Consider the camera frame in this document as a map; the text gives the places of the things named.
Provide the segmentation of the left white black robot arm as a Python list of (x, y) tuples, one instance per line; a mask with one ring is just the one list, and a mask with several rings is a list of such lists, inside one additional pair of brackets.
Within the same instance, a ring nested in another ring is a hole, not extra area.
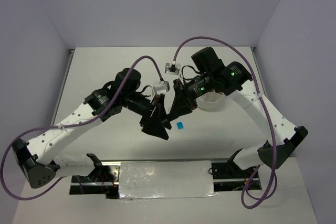
[(83, 176), (95, 182), (103, 176), (113, 181), (113, 173), (95, 154), (80, 157), (61, 157), (59, 153), (90, 129), (102, 124), (126, 108), (141, 116), (141, 131), (164, 140), (171, 124), (166, 120), (164, 94), (156, 94), (149, 100), (137, 91), (141, 74), (125, 68), (115, 80), (94, 90), (84, 102), (54, 129), (24, 142), (16, 140), (12, 150), (31, 188), (41, 188), (56, 177)]

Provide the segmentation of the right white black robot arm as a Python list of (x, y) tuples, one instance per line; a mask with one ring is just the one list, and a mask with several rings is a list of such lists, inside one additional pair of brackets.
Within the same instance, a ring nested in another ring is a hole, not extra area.
[(240, 177), (259, 165), (278, 169), (307, 137), (308, 130), (287, 120), (257, 88), (254, 75), (241, 63), (224, 65), (212, 47), (191, 58), (199, 74), (186, 83), (173, 81), (175, 97), (167, 121), (192, 113), (197, 98), (211, 91), (221, 92), (236, 102), (266, 136), (261, 145), (237, 150), (228, 160), (229, 173)]

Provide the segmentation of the blue cap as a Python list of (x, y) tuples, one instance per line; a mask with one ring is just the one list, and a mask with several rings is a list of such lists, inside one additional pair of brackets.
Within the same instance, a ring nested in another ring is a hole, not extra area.
[(177, 122), (176, 125), (179, 130), (184, 129), (184, 125), (182, 122)]

